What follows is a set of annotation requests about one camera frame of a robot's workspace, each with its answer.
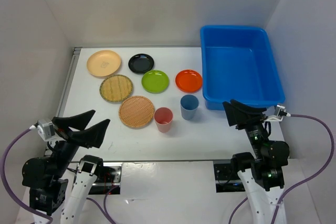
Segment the green-rimmed bamboo woven plate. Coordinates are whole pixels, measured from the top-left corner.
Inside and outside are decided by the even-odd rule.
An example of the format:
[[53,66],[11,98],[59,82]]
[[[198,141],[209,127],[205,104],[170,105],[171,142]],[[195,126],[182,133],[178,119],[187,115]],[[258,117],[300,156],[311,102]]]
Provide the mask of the green-rimmed bamboo woven plate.
[[102,81],[99,93],[101,97],[111,103],[122,102],[133,92],[133,83],[127,76],[116,74]]

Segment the brown woven bamboo plate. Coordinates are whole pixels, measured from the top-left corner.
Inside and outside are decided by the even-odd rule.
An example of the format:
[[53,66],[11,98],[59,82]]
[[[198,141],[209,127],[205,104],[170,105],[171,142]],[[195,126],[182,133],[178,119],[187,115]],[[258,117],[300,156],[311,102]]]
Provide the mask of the brown woven bamboo plate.
[[124,100],[119,107],[119,119],[130,128],[147,126],[153,119],[154,105],[144,96],[132,96]]

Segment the beige round plate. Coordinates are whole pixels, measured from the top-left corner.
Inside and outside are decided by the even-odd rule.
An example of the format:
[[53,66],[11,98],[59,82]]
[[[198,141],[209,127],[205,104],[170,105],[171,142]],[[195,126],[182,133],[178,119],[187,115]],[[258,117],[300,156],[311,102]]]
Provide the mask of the beige round plate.
[[87,61],[87,70],[95,77],[107,77],[121,66],[121,57],[114,51],[101,50],[92,54]]

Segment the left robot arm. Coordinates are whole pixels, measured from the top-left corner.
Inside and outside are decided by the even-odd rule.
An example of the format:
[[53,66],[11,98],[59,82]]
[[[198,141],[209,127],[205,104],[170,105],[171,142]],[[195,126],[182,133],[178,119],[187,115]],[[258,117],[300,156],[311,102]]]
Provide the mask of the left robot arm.
[[29,159],[22,168],[23,186],[29,188],[29,206],[36,223],[78,223],[86,198],[94,182],[104,177],[103,159],[84,156],[76,170],[76,179],[69,198],[68,180],[62,176],[78,148],[99,148],[110,120],[88,126],[95,114],[90,110],[75,116],[38,120],[36,129],[45,142],[55,142],[51,155]]

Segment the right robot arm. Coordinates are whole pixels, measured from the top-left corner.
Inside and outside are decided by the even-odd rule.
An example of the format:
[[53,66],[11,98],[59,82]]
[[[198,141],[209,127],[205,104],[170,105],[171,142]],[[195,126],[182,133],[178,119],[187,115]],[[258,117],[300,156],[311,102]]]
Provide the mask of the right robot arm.
[[265,108],[250,107],[236,100],[224,101],[223,106],[229,126],[244,130],[254,151],[234,154],[230,172],[244,185],[253,222],[271,223],[284,190],[282,168],[288,165],[289,145],[269,139],[270,124],[282,121],[287,116],[286,108],[278,104],[274,114],[267,116]]

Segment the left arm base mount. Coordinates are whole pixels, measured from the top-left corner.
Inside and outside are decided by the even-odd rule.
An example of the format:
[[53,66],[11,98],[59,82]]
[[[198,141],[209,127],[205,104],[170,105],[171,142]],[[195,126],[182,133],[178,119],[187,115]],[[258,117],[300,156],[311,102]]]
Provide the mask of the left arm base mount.
[[67,168],[74,174],[73,189],[84,189],[88,195],[119,194],[122,163],[80,161],[76,167]]

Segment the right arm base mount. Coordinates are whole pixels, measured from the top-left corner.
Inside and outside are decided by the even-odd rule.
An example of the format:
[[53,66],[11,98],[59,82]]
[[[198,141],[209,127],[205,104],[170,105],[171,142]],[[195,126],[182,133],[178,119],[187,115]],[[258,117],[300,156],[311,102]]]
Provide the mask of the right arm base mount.
[[229,161],[213,163],[217,193],[244,192],[244,185]]

